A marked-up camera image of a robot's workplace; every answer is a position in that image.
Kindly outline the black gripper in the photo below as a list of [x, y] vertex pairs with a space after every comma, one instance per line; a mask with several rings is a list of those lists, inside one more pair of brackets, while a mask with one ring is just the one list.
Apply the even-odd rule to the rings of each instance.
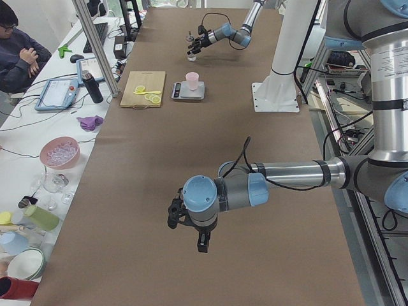
[[188, 55], [196, 55], [201, 52], [202, 47], [209, 47], [214, 43], [214, 32], [207, 31], [200, 34], [200, 37], [194, 39], [194, 41], [188, 46]]
[[[175, 229], [179, 224], [184, 223], [185, 213], [176, 211], [168, 212], [167, 224], [170, 229]], [[191, 226], [193, 226], [198, 232], [197, 249], [198, 252], [207, 253], [211, 232], [216, 228], [218, 220], [215, 219], [213, 222], [206, 226], [200, 226], [195, 224], [193, 221], [189, 221]]]

